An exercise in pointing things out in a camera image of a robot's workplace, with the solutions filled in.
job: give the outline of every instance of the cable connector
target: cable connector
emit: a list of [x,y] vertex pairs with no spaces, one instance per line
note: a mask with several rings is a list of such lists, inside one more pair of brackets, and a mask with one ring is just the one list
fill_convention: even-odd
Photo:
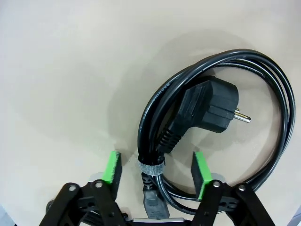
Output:
[[187,87],[175,103],[172,116],[157,140],[159,152],[170,153],[190,127],[221,133],[233,118],[251,121],[237,108],[235,85],[213,76],[201,77],[197,82]]
[[150,180],[149,176],[142,173],[143,181],[143,204],[149,219],[166,219],[169,218],[169,211],[166,201],[161,197],[156,187]]

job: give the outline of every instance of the beige surface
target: beige surface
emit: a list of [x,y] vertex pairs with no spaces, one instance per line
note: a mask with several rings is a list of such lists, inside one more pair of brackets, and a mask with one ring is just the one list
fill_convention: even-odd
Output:
[[[300,10],[297,0],[2,0],[1,204],[18,225],[38,225],[63,184],[83,186],[117,149],[117,202],[132,217],[145,217],[136,139],[147,101],[182,68],[252,48],[278,62],[296,96],[293,138],[257,192],[276,225],[286,225],[301,204]],[[204,151],[210,169],[233,183],[265,161],[277,137],[279,110],[267,85],[241,70],[215,72],[238,86],[239,108],[252,123],[185,135],[166,157],[166,176],[189,191],[192,151]],[[232,224],[219,215],[215,225]]]

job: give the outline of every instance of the metal screw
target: metal screw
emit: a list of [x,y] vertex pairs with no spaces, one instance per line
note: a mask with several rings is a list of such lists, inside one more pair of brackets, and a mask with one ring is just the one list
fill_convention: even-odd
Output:
[[69,187],[69,191],[71,191],[71,192],[73,192],[75,189],[76,189],[76,186],[74,186],[74,185],[71,185],[71,186]]
[[214,187],[219,187],[219,186],[221,186],[221,183],[218,182],[218,181],[214,181],[214,182],[213,182],[213,186],[214,186]]
[[103,183],[102,182],[97,182],[96,184],[95,184],[95,187],[102,187],[103,186]]
[[246,189],[246,186],[244,186],[244,185],[240,185],[239,187],[238,187],[238,189],[240,190],[240,191],[244,191],[245,189]]

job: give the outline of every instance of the velcro strap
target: velcro strap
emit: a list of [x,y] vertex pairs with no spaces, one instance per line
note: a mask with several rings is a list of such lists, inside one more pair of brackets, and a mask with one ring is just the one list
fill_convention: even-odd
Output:
[[158,176],[158,175],[162,174],[164,171],[164,161],[161,164],[155,165],[155,166],[145,165],[139,161],[139,166],[140,166],[142,173],[145,173],[145,174],[151,175],[151,176]]

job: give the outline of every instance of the coiled cable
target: coiled cable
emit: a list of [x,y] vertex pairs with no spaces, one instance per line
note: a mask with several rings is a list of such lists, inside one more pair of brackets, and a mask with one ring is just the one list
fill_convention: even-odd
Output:
[[[225,51],[202,59],[168,79],[156,91],[144,109],[138,131],[138,158],[147,165],[162,163],[164,153],[156,150],[155,141],[165,114],[186,85],[202,76],[205,71],[215,67],[235,67],[257,74],[267,82],[279,102],[281,128],[276,148],[269,162],[243,182],[248,183],[256,191],[273,172],[286,149],[292,136],[296,112],[293,90],[285,73],[272,59],[258,51],[250,49]],[[173,198],[201,201],[196,199],[195,194],[180,190],[163,175],[150,176],[150,178],[171,206],[184,213],[195,214],[196,210],[180,204]]]

